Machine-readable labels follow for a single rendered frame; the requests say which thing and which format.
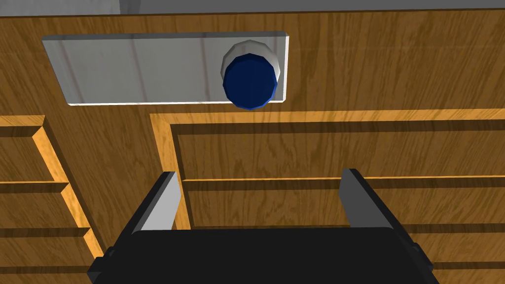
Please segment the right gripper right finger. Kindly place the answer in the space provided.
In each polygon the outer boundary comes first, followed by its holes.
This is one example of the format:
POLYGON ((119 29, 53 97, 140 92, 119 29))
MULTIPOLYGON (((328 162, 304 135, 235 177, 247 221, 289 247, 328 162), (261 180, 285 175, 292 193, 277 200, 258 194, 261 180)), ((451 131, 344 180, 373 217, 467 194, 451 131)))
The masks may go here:
POLYGON ((339 198, 352 228, 386 227, 403 236, 401 224, 356 169, 343 169, 339 198))

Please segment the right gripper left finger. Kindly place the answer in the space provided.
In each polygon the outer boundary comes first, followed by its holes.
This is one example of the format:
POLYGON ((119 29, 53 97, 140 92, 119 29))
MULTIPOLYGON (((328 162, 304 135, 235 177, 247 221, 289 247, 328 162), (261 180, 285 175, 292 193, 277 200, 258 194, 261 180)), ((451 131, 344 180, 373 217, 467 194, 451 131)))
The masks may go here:
POLYGON ((125 234, 171 230, 181 200, 176 172, 163 172, 125 226, 125 234))

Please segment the grey metal knob plate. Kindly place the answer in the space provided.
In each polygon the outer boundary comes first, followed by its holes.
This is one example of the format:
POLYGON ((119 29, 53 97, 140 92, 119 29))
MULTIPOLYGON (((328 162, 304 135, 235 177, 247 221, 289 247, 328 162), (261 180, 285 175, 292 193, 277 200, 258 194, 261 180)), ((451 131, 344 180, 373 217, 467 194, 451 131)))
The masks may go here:
POLYGON ((271 101, 286 100, 283 31, 46 35, 42 44, 71 106, 228 104, 226 68, 249 53, 275 70, 271 101))

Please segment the blue and white door knob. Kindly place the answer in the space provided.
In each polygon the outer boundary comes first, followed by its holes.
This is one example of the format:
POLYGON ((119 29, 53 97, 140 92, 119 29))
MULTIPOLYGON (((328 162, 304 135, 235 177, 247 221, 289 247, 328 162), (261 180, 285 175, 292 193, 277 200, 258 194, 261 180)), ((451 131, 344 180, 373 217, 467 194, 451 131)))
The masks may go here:
POLYGON ((220 75, 227 99, 236 107, 264 107, 276 92, 281 69, 277 55, 265 43, 245 40, 223 57, 220 75))

